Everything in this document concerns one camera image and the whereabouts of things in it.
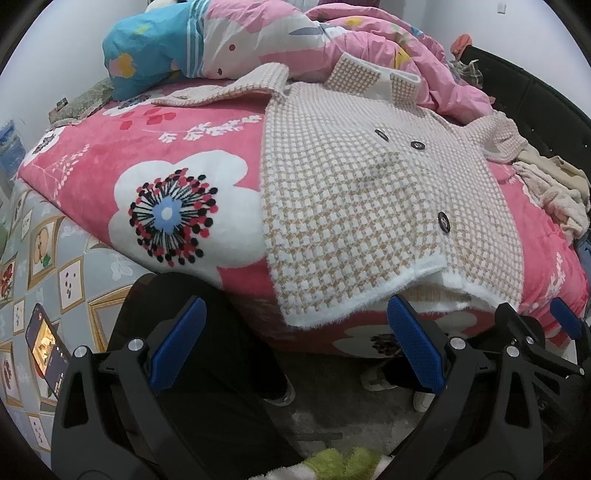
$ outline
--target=sneaker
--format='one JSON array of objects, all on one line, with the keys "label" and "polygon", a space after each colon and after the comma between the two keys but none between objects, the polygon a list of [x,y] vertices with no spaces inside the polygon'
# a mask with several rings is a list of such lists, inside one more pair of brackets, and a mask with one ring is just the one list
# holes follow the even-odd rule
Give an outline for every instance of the sneaker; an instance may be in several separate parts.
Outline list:
[{"label": "sneaker", "polygon": [[293,402],[296,399],[296,389],[291,384],[290,379],[287,378],[287,375],[285,376],[285,379],[287,380],[287,390],[284,395],[278,398],[263,398],[263,400],[276,407],[286,407]]},{"label": "sneaker", "polygon": [[413,407],[419,413],[425,413],[431,406],[435,398],[432,393],[415,392],[413,397]]},{"label": "sneaker", "polygon": [[368,368],[365,372],[361,374],[359,378],[361,380],[361,385],[364,389],[369,390],[370,392],[379,392],[382,390],[390,390],[392,388],[397,387],[397,385],[392,385],[384,377],[382,367],[388,361],[389,359],[385,362],[381,362],[378,365],[374,365],[373,367]]}]

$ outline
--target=person's leg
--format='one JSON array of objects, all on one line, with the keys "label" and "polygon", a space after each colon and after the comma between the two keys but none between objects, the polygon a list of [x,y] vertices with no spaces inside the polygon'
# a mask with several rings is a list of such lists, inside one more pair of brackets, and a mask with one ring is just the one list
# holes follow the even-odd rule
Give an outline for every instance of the person's leg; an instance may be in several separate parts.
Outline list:
[{"label": "person's leg", "polygon": [[159,275],[142,295],[145,300],[125,309],[126,326],[116,326],[118,337],[145,338],[191,295],[205,301],[207,322],[173,387],[158,398],[163,411],[214,480],[249,478],[299,463],[302,458],[276,431],[257,397],[284,392],[285,376],[272,350],[215,288],[187,275]]}]

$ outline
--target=smartphone screen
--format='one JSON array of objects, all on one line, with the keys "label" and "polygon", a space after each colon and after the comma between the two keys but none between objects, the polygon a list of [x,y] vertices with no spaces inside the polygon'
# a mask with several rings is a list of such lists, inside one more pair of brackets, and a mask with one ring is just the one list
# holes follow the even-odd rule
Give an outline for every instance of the smartphone screen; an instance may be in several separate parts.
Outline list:
[{"label": "smartphone screen", "polygon": [[49,321],[45,310],[38,303],[33,308],[25,337],[38,372],[56,398],[59,398],[61,384],[70,363],[70,354]]}]

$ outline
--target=leather headboard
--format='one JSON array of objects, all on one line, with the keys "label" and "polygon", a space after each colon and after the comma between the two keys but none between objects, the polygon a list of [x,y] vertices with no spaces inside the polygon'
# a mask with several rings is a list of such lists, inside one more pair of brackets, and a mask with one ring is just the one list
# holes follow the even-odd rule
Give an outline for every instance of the leather headboard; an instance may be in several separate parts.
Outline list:
[{"label": "leather headboard", "polygon": [[591,179],[591,119],[560,92],[517,65],[469,46],[462,62],[474,59],[478,59],[484,91],[496,98],[493,107],[512,118],[519,133],[541,155],[560,155]]}]

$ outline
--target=gray floor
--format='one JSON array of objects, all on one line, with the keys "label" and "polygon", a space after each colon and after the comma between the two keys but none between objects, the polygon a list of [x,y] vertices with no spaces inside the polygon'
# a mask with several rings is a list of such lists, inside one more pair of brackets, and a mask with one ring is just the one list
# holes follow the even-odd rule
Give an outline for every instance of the gray floor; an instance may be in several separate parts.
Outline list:
[{"label": "gray floor", "polygon": [[410,390],[363,389],[359,375],[375,361],[312,353],[277,356],[296,396],[288,407],[267,410],[304,456],[330,447],[346,454],[356,446],[387,455],[421,418]]}]

